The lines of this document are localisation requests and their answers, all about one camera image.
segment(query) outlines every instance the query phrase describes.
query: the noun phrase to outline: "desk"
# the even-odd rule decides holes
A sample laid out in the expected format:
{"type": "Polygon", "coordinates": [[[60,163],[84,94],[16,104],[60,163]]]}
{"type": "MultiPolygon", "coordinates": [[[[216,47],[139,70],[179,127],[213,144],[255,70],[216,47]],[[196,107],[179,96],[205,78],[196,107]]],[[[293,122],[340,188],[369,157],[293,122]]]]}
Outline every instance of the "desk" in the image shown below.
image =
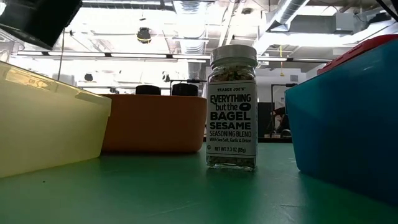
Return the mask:
{"type": "Polygon", "coordinates": [[[0,179],[0,223],[398,223],[398,209],[306,175],[291,144],[259,144],[258,170],[190,155],[106,155],[0,179]]]}

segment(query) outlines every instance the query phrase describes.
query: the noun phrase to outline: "red lid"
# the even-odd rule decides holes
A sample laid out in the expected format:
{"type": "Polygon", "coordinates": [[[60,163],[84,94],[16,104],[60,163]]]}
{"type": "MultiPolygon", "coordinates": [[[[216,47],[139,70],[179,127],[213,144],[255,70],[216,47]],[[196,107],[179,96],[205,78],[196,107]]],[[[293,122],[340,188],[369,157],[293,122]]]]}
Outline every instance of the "red lid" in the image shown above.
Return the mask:
{"type": "Polygon", "coordinates": [[[355,58],[358,55],[361,55],[368,50],[371,50],[377,46],[387,43],[390,40],[398,39],[398,34],[388,34],[388,35],[380,35],[378,37],[365,40],[364,42],[358,44],[357,46],[353,47],[351,50],[347,51],[345,54],[340,55],[339,57],[335,58],[331,62],[327,63],[323,68],[317,71],[317,74],[320,75],[324,72],[331,70],[332,68],[355,58]]]}

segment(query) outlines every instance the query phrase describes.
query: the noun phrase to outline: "orange plastic bin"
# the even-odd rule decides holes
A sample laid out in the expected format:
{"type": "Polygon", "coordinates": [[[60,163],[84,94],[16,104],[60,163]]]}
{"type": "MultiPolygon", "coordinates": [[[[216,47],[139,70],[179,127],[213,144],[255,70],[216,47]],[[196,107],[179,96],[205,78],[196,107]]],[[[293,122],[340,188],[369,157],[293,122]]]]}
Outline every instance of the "orange plastic bin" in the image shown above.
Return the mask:
{"type": "Polygon", "coordinates": [[[196,96],[104,95],[112,99],[104,152],[197,152],[206,99],[196,96]]]}

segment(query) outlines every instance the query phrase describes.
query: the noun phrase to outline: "white jar lid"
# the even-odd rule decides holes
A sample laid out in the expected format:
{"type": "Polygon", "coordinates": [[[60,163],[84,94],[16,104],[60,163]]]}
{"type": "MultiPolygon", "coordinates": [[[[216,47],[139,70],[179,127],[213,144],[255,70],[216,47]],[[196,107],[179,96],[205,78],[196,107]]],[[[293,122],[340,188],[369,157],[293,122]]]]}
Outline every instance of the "white jar lid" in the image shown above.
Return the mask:
{"type": "Polygon", "coordinates": [[[253,60],[254,66],[257,65],[257,51],[247,45],[231,44],[218,47],[211,53],[210,63],[224,58],[246,58],[253,60]]]}

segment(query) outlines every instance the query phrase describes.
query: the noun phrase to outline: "seasoning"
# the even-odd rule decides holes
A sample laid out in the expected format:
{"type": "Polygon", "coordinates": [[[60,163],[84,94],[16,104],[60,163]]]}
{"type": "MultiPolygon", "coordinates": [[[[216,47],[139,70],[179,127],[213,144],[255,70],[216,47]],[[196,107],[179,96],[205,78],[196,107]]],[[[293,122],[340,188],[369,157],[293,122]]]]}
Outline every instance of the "seasoning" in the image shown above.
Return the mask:
{"type": "Polygon", "coordinates": [[[209,167],[256,168],[256,55],[256,50],[246,45],[222,46],[211,54],[206,126],[209,167]]]}

